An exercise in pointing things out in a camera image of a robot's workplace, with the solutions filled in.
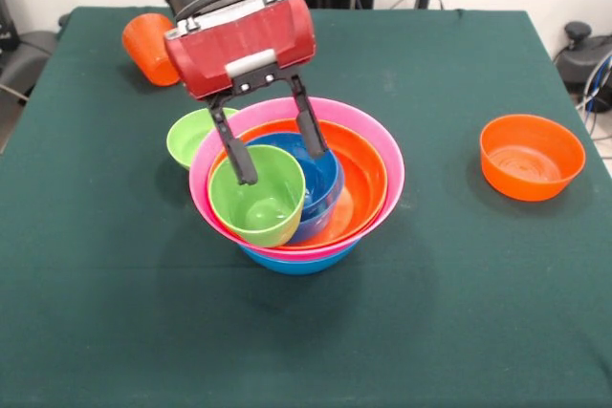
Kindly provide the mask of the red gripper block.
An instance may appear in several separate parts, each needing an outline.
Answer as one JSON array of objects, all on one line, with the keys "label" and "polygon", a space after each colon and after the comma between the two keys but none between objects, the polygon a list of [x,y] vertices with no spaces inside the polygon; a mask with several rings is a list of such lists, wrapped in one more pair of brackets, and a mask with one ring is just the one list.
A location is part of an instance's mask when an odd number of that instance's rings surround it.
[{"label": "red gripper block", "polygon": [[[224,112],[233,95],[215,95],[238,77],[275,64],[281,69],[310,61],[316,53],[315,28],[305,0],[243,0],[191,16],[164,34],[168,57],[187,91],[206,98],[239,185],[254,185],[258,175],[242,140]],[[298,110],[296,122],[309,155],[328,147],[300,75],[289,79]]]}]

